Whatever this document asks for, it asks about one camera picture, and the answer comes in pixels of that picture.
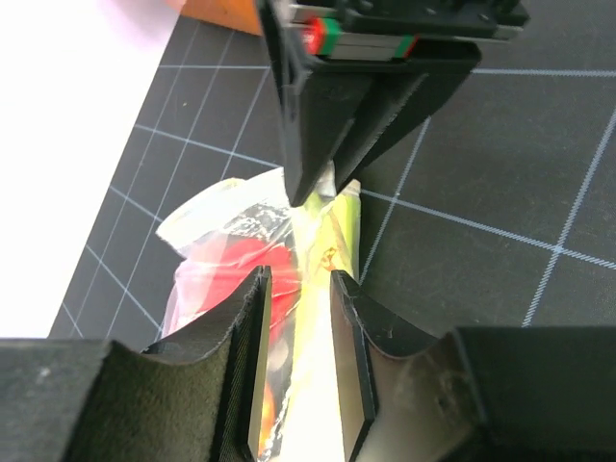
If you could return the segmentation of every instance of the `cutting mat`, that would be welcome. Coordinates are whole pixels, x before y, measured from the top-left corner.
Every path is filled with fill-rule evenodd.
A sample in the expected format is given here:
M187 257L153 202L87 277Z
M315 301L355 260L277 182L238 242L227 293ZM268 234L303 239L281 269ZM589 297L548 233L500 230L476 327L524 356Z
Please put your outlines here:
M527 2L532 21L362 174L361 282L442 334L616 321L616 3ZM160 332L179 258L154 235L221 178L281 165L259 38L181 18L52 337Z

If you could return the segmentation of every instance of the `plastic bag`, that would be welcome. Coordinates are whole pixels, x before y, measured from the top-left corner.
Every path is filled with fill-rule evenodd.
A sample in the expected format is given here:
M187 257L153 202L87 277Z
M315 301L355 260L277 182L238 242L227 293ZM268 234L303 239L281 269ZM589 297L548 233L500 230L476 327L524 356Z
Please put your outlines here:
M344 460L329 272L356 274L359 183L334 194L330 169L306 204L292 209L280 168L214 185L157 231L185 258L175 272L164 335L218 305L255 266L271 267L260 461Z

